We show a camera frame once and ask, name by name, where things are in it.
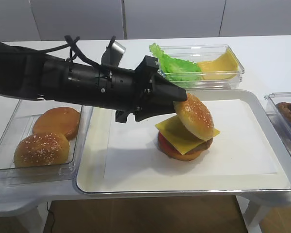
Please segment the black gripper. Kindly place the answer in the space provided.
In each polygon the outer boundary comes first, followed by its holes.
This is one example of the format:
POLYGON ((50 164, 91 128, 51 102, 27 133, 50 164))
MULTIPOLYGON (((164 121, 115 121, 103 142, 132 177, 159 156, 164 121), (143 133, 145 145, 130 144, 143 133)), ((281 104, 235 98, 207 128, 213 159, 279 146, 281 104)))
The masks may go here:
POLYGON ((135 121, 175 113, 173 101, 186 101, 186 90, 171 83, 158 71, 158 59, 145 56, 136 69, 102 65, 106 74, 99 78, 97 106, 116 110, 115 121, 127 122, 134 113, 135 121), (148 89, 147 101, 140 106, 144 90, 148 89), (169 102, 167 105, 153 102, 169 102))

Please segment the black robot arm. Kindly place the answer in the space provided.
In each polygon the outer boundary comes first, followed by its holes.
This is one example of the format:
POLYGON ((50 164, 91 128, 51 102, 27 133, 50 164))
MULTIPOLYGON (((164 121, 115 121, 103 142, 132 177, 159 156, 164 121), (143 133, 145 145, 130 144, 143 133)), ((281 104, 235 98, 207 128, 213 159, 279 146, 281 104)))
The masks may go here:
POLYGON ((65 37, 62 46, 46 50, 9 46, 0 42, 0 95, 22 100, 55 100, 116 111, 125 123, 133 114, 139 122, 175 112, 186 91, 158 73, 157 59, 145 56, 136 69, 120 68, 125 48, 111 38, 101 62, 86 57, 77 39, 65 37), (69 57, 52 55, 62 48, 69 57))

